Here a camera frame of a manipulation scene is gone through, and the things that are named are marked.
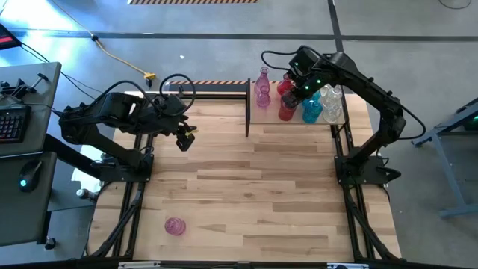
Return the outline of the black support beam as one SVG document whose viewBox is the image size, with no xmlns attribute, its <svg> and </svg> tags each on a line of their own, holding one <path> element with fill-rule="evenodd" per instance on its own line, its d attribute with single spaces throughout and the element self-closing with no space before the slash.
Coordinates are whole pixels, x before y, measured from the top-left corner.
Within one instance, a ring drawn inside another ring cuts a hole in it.
<svg viewBox="0 0 478 269">
<path fill-rule="evenodd" d="M 92 167 L 92 159 L 75 151 L 50 134 L 47 134 L 45 137 L 43 151 L 54 152 L 61 161 L 78 168 L 80 171 L 96 179 L 100 179 L 101 177 L 99 169 Z"/>
</svg>

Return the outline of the black device green light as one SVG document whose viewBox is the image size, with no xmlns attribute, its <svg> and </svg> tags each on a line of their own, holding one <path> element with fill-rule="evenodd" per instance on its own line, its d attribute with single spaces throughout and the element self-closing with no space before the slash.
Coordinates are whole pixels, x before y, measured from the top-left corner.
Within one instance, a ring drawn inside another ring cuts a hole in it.
<svg viewBox="0 0 478 269">
<path fill-rule="evenodd" d="M 463 105 L 459 109 L 456 110 L 456 113 L 460 113 L 463 110 L 467 109 L 468 107 L 474 105 L 475 103 L 478 102 L 478 97 L 475 98 L 474 100 L 470 101 L 466 105 Z M 478 115 L 476 115 L 472 120 L 469 120 L 463 124 L 463 127 L 465 131 L 478 131 Z"/>
</svg>

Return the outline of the clear square glass bottle vase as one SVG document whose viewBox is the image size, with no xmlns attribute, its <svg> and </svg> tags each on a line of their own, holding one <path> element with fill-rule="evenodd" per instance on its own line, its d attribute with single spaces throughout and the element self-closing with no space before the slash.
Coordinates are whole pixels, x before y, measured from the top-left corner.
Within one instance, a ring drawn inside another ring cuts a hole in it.
<svg viewBox="0 0 478 269">
<path fill-rule="evenodd" d="M 340 99 L 325 99 L 323 101 L 323 107 L 325 110 L 333 113 L 340 112 L 342 109 L 342 102 Z"/>
</svg>

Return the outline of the black board with hazard stripes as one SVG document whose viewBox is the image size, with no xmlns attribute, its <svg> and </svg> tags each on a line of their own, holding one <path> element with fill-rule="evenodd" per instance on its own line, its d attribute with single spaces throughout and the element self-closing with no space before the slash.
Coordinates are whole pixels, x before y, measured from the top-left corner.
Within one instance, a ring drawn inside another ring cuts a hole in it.
<svg viewBox="0 0 478 269">
<path fill-rule="evenodd" d="M 254 89 L 255 80 L 198 80 L 193 81 L 196 92 L 246 92 L 248 86 Z M 183 91 L 185 94 L 192 93 L 192 87 L 189 81 L 173 80 L 168 81 L 163 89 L 163 93 L 172 93 Z"/>
</svg>

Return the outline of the teal zigzag pattern glass vase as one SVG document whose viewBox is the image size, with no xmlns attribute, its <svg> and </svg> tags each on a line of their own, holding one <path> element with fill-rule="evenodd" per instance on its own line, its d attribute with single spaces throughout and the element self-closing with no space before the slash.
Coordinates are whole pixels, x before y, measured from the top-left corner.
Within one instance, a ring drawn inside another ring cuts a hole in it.
<svg viewBox="0 0 478 269">
<path fill-rule="evenodd" d="M 302 113 L 303 121 L 309 124 L 316 123 L 323 110 L 321 103 L 318 100 L 310 99 L 304 101 L 302 104 L 304 108 Z"/>
</svg>

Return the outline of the pink ringed round glass vase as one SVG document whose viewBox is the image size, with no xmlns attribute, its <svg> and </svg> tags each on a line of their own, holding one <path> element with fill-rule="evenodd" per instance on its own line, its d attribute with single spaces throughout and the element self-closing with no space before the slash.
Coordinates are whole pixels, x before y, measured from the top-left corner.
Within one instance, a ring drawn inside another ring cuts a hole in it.
<svg viewBox="0 0 478 269">
<path fill-rule="evenodd" d="M 166 220 L 164 228 L 168 234 L 180 236 L 186 230 L 186 223 L 181 218 L 171 217 Z"/>
</svg>

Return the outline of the clear tall cone glass vase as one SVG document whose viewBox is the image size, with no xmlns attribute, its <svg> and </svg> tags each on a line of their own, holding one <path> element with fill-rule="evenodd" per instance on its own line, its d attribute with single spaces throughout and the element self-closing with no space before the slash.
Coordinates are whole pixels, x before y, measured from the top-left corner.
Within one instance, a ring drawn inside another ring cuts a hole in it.
<svg viewBox="0 0 478 269">
<path fill-rule="evenodd" d="M 320 89 L 322 102 L 338 102 L 341 100 L 342 91 L 339 87 L 332 87 L 329 84 Z"/>
</svg>

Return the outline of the black keyboard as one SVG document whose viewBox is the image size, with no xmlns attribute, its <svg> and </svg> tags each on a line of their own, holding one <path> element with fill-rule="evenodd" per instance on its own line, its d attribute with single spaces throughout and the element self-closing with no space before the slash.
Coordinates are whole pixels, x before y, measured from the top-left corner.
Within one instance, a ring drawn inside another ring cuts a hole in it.
<svg viewBox="0 0 478 269">
<path fill-rule="evenodd" d="M 23 142 L 30 114 L 29 105 L 0 106 L 0 144 Z"/>
</svg>

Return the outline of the black table crossbar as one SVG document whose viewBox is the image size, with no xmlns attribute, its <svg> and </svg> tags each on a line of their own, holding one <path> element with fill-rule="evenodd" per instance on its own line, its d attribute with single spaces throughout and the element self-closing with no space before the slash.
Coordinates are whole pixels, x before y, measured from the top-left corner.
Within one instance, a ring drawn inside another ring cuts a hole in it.
<svg viewBox="0 0 478 269">
<path fill-rule="evenodd" d="M 120 262 L 132 262 L 128 258 L 86 257 L 51 262 L 29 262 L 0 265 L 0 269 L 117 269 Z M 150 260 L 161 263 L 159 269 L 326 269 L 327 263 L 356 263 L 369 265 L 370 269 L 471 269 L 416 262 L 362 259 L 358 262 L 216 262 Z"/>
</svg>

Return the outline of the red bulbous glass vase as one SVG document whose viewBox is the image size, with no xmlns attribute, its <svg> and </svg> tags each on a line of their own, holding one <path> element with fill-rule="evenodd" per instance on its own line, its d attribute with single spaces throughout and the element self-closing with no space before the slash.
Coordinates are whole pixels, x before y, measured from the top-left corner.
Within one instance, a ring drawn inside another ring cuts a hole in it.
<svg viewBox="0 0 478 269">
<path fill-rule="evenodd" d="M 293 84 L 291 78 L 289 77 L 289 75 L 287 73 L 284 74 L 283 79 L 277 85 L 278 94 L 281 96 L 285 92 L 293 90 L 293 88 L 294 88 L 294 84 Z"/>
</svg>

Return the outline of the red fluted oval glass vase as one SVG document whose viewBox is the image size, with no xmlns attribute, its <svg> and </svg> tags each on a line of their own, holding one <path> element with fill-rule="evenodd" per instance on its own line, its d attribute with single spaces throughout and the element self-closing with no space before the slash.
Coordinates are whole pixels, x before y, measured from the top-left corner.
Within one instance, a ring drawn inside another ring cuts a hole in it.
<svg viewBox="0 0 478 269">
<path fill-rule="evenodd" d="M 282 121 L 289 121 L 293 118 L 297 107 L 289 107 L 281 101 L 278 117 Z"/>
</svg>

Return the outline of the pink tall cone glass vase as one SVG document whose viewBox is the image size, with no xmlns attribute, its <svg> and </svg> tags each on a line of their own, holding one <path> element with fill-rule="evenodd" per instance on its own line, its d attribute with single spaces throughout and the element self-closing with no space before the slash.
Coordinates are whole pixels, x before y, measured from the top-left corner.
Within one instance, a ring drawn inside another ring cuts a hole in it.
<svg viewBox="0 0 478 269">
<path fill-rule="evenodd" d="M 260 89 L 263 86 L 265 86 L 265 87 L 270 86 L 270 81 L 269 81 L 269 78 L 268 78 L 268 72 L 269 72 L 268 67 L 262 67 L 260 69 L 260 76 L 256 80 L 255 86 L 254 86 L 254 91 L 255 91 L 256 95 L 258 95 L 260 93 Z"/>
</svg>

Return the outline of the black computer mouse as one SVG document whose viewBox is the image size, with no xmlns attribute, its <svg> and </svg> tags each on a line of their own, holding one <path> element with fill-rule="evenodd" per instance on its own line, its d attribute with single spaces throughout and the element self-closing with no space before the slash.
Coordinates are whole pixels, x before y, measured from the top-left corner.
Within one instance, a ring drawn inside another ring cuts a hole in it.
<svg viewBox="0 0 478 269">
<path fill-rule="evenodd" d="M 27 162 L 19 172 L 19 189 L 21 192 L 32 192 L 39 183 L 42 161 L 35 159 Z"/>
</svg>

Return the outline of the silver black bottle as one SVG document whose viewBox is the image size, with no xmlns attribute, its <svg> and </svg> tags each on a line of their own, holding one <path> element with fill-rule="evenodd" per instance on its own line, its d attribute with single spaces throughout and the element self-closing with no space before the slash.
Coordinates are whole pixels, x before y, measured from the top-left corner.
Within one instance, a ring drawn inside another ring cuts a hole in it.
<svg viewBox="0 0 478 269">
<path fill-rule="evenodd" d="M 79 198 L 80 200 L 88 200 L 88 201 L 94 202 L 94 203 L 97 202 L 98 197 L 99 197 L 99 192 L 98 191 L 97 192 L 89 191 L 85 188 L 78 189 L 75 194 L 76 194 L 77 198 Z"/>
</svg>

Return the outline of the clear round squat glass vase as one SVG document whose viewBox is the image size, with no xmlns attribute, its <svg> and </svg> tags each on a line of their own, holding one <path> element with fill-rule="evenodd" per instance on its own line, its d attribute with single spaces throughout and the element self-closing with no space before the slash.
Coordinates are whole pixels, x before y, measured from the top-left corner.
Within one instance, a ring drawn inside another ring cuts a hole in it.
<svg viewBox="0 0 478 269">
<path fill-rule="evenodd" d="M 342 114 L 341 108 L 327 108 L 323 111 L 323 118 L 328 123 L 336 123 Z"/>
</svg>

